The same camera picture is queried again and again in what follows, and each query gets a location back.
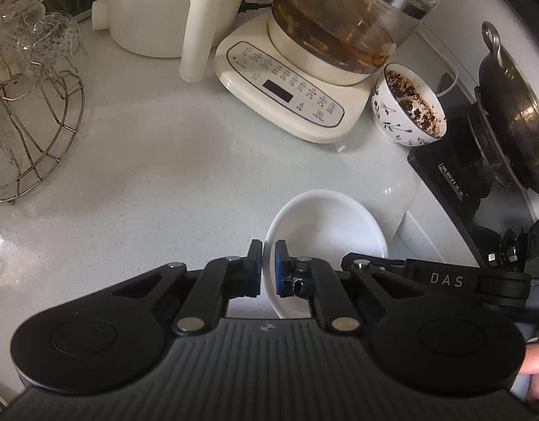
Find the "black stove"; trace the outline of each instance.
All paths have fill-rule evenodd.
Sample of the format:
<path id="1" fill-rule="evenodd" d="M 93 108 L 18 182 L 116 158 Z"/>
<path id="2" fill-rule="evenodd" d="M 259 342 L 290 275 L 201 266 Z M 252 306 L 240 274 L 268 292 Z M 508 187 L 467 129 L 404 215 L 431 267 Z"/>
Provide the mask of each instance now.
<path id="1" fill-rule="evenodd" d="M 445 75 L 440 89 L 451 82 Z M 445 137 L 412 148 L 408 161 L 445 209 L 480 267 L 498 267 L 502 243 L 521 235 L 526 239 L 522 232 L 533 226 L 527 199 L 513 173 L 503 166 L 506 160 L 499 157 L 498 147 L 489 144 L 482 131 L 472 131 L 484 124 L 481 107 L 473 105 L 458 87 L 440 102 L 447 118 Z"/>

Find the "floral bowl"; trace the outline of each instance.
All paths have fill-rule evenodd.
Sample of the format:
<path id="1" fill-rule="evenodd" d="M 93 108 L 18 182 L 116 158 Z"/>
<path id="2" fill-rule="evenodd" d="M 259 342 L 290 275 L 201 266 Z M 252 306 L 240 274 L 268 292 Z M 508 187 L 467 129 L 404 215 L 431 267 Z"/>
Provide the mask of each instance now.
<path id="1" fill-rule="evenodd" d="M 371 92 L 373 122 L 392 142 L 406 146 L 439 141 L 447 120 L 435 93 L 412 70 L 386 65 Z"/>

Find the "white countertop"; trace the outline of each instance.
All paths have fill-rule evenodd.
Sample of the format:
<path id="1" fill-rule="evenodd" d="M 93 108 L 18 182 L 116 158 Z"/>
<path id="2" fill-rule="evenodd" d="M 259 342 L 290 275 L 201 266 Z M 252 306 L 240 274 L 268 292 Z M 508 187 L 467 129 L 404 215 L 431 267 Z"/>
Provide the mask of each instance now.
<path id="1" fill-rule="evenodd" d="M 14 205 L 0 205 L 0 392 L 21 391 L 9 356 L 17 326 L 40 310 L 167 261 L 189 268 L 243 255 L 302 191 L 360 201 L 392 239 L 419 184 L 405 147 L 365 111 L 339 143 L 301 141 L 258 116 L 209 72 L 179 78 L 178 60 L 145 58 L 82 23 L 87 111 L 60 166 Z M 272 316 L 265 293 L 231 313 Z"/>

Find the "digital display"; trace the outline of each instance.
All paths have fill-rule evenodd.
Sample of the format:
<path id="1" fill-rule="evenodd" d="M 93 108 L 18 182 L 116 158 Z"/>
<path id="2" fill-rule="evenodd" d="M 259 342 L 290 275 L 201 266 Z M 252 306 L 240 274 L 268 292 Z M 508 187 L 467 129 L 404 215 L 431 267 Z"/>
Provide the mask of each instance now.
<path id="1" fill-rule="evenodd" d="M 275 82 L 272 82 L 270 80 L 265 81 L 264 87 L 267 88 L 270 92 L 276 94 L 285 102 L 289 102 L 293 98 L 293 95 L 291 95 L 287 90 L 281 88 Z"/>

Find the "pan handle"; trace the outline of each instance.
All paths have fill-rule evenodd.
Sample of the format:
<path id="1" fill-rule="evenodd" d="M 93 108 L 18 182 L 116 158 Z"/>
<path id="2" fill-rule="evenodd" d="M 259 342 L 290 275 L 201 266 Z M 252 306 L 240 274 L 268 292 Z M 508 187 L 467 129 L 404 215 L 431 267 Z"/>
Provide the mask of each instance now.
<path id="1" fill-rule="evenodd" d="M 498 61 L 501 69 L 505 69 L 504 62 L 501 59 L 501 41 L 500 34 L 490 22 L 482 22 L 482 38 L 489 51 Z"/>

